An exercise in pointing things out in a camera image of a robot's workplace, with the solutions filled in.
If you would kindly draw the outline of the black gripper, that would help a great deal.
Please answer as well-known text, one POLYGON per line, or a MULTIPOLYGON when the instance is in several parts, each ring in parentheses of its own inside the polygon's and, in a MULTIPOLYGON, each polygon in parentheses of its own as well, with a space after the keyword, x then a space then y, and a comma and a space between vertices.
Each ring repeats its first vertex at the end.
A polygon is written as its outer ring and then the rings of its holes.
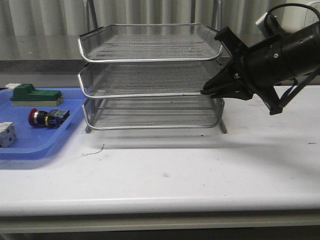
POLYGON ((267 106, 270 115, 282 113, 280 98, 274 88, 279 76, 272 70, 268 40, 247 47, 229 27, 220 30, 215 39, 222 43, 231 60, 204 84, 200 93, 212 99, 239 100, 251 100, 257 95, 267 106))

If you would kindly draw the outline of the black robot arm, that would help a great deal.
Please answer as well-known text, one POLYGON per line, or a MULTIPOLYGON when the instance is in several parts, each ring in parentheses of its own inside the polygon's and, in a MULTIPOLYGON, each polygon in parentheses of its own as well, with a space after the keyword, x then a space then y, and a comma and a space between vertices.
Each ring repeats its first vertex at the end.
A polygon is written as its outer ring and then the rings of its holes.
POLYGON ((320 73, 318 22, 289 35, 277 33, 251 47, 229 27, 220 30, 215 40, 231 59, 201 90, 213 99, 247 101, 256 94, 269 114, 276 115, 320 73))

